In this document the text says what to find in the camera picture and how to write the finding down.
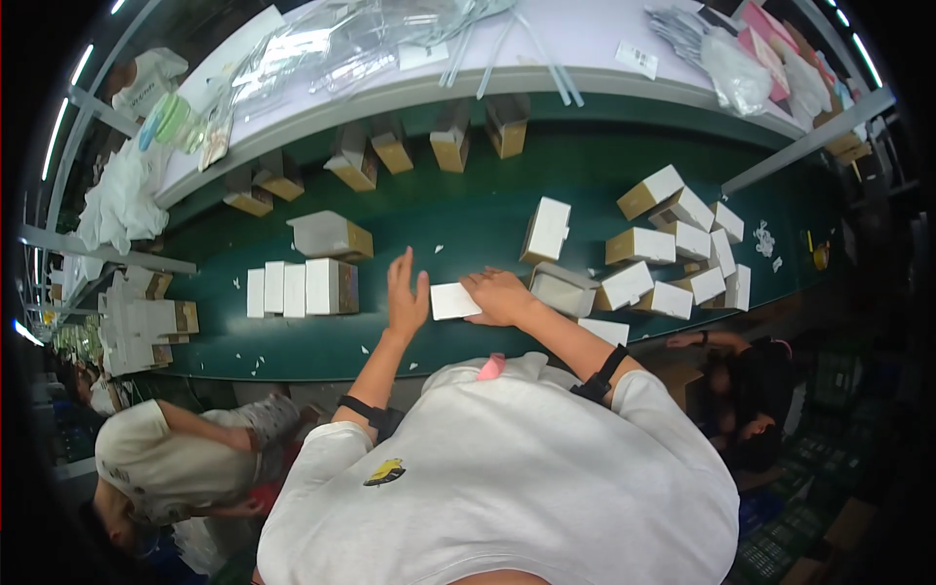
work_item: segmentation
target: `white t-shirt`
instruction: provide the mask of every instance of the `white t-shirt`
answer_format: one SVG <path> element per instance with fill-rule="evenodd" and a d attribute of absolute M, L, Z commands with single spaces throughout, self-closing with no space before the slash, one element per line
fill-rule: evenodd
<path fill-rule="evenodd" d="M 177 88 L 173 78 L 188 70 L 188 62 L 169 49 L 152 49 L 135 59 L 137 78 L 110 100 L 115 110 L 136 121 L 146 118 L 159 98 Z"/>
<path fill-rule="evenodd" d="M 104 375 L 101 374 L 97 381 L 91 385 L 91 407 L 95 409 L 102 417 L 110 417 L 117 414 L 117 409 L 114 408 L 113 400 L 110 399 L 110 392 L 108 391 L 107 382 L 104 380 Z"/>
<path fill-rule="evenodd" d="M 248 421 L 228 410 L 201 414 L 226 427 Z M 188 519 L 190 508 L 232 505 L 254 486 L 260 456 L 171 432 L 156 401 L 117 413 L 95 441 L 97 473 L 133 503 L 134 518 L 158 526 Z"/>
<path fill-rule="evenodd" d="M 444 585 L 496 569 L 551 585 L 720 583 L 738 491 L 660 380 L 628 373 L 608 410 L 511 368 L 434 375 L 377 447 L 350 422 L 309 433 L 263 527 L 267 585 Z"/>

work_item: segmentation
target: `white work table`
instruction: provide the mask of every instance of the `white work table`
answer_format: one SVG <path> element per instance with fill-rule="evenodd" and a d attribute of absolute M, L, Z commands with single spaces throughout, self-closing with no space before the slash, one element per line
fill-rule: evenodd
<path fill-rule="evenodd" d="M 627 95 L 721 111 L 708 76 L 682 61 L 669 43 L 648 27 L 645 5 L 668 7 L 680 3 L 681 0 L 521 0 L 519 10 L 546 50 L 565 65 L 582 93 Z M 284 19 L 294 21 L 308 8 L 309 5 L 296 8 L 285 14 Z M 156 204 L 168 209 L 233 168 L 316 132 L 385 111 L 475 95 L 491 48 L 511 18 L 505 13 L 475 25 L 461 70 L 450 88 L 438 85 L 448 60 L 407 71 L 382 72 L 350 98 L 309 94 L 305 82 L 288 84 L 278 98 L 272 98 L 271 108 L 250 116 L 249 120 L 235 114 L 227 156 L 205 172 L 199 173 L 197 169 L 200 152 L 173 153 L 163 186 L 155 196 Z M 656 80 L 651 81 L 615 60 L 621 41 L 659 59 Z M 448 41 L 450 55 L 457 44 L 457 39 Z M 511 27 L 494 64 L 487 95 L 556 92 L 546 58 L 518 22 Z M 569 108 L 575 110 L 575 103 Z M 805 134 L 790 115 L 772 102 L 768 103 L 767 113 L 746 120 L 789 139 Z"/>

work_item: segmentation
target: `fluorescent light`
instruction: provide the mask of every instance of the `fluorescent light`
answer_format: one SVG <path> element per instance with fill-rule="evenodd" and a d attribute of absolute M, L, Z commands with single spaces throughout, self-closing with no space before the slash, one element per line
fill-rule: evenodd
<path fill-rule="evenodd" d="M 62 100 L 62 107 L 59 109 L 58 118 L 55 119 L 55 126 L 52 128 L 52 138 L 49 139 L 49 150 L 46 151 L 46 164 L 42 166 L 42 180 L 45 181 L 49 176 L 49 163 L 52 161 L 52 149 L 55 147 L 55 139 L 58 137 L 59 126 L 62 125 L 62 118 L 65 116 L 65 108 L 68 106 L 68 98 Z"/>
<path fill-rule="evenodd" d="M 84 55 L 81 56 L 81 60 L 78 61 L 78 67 L 75 69 L 75 73 L 73 73 L 71 76 L 72 85 L 78 83 L 78 77 L 81 75 L 81 70 L 84 69 L 85 64 L 88 63 L 88 57 L 91 56 L 91 51 L 94 49 L 94 45 L 88 45 L 88 48 L 84 50 Z"/>
<path fill-rule="evenodd" d="M 861 56 L 864 57 L 865 64 L 868 65 L 868 69 L 871 70 L 871 75 L 874 76 L 874 82 L 878 84 L 878 87 L 884 87 L 884 84 L 881 83 L 881 76 L 877 74 L 877 69 L 874 68 L 874 63 L 871 62 L 870 55 L 868 55 L 868 50 L 865 49 L 865 44 L 861 42 L 861 38 L 858 36 L 858 33 L 854 33 L 852 35 L 852 40 L 855 42 L 855 45 L 861 52 Z"/>
<path fill-rule="evenodd" d="M 34 344 L 38 345 L 39 347 L 45 347 L 44 343 L 42 343 L 40 340 L 33 337 L 33 334 L 29 332 L 29 329 L 20 325 L 20 322 L 17 321 L 16 319 L 13 319 L 13 328 L 16 330 L 17 333 L 19 333 L 20 335 L 22 335 L 29 341 L 33 342 Z"/>

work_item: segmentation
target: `hand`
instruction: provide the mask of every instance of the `hand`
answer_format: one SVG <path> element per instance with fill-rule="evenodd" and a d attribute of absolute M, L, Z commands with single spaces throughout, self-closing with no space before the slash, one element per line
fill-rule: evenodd
<path fill-rule="evenodd" d="M 225 508 L 224 515 L 229 518 L 252 518 L 263 513 L 263 503 L 256 498 L 247 498 L 240 504 Z"/>
<path fill-rule="evenodd" d="M 519 321 L 539 302 L 513 272 L 486 266 L 459 279 L 481 314 L 465 317 L 478 325 L 516 327 Z"/>
<path fill-rule="evenodd" d="M 409 343 L 429 316 L 429 274 L 419 273 L 416 295 L 410 282 L 413 278 L 413 248 L 390 264 L 387 271 L 387 307 L 390 313 L 388 331 Z"/>
<path fill-rule="evenodd" d="M 243 453 L 259 453 L 260 440 L 256 432 L 247 427 L 227 427 L 227 446 Z"/>
<path fill-rule="evenodd" d="M 700 343 L 700 337 L 699 333 L 677 333 L 666 340 L 666 347 L 688 347 Z"/>

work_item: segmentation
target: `tag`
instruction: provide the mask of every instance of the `tag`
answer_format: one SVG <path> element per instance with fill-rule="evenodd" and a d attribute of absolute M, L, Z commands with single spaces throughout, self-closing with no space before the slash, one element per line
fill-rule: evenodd
<path fill-rule="evenodd" d="M 448 58 L 448 46 L 440 43 L 435 47 L 419 47 L 418 45 L 402 44 L 400 52 L 400 71 L 415 69 Z"/>
<path fill-rule="evenodd" d="M 616 61 L 636 69 L 638 73 L 642 74 L 647 79 L 651 81 L 656 80 L 656 64 L 658 60 L 653 55 L 647 54 L 621 41 L 621 44 L 618 45 L 618 52 L 615 53 L 614 58 Z"/>

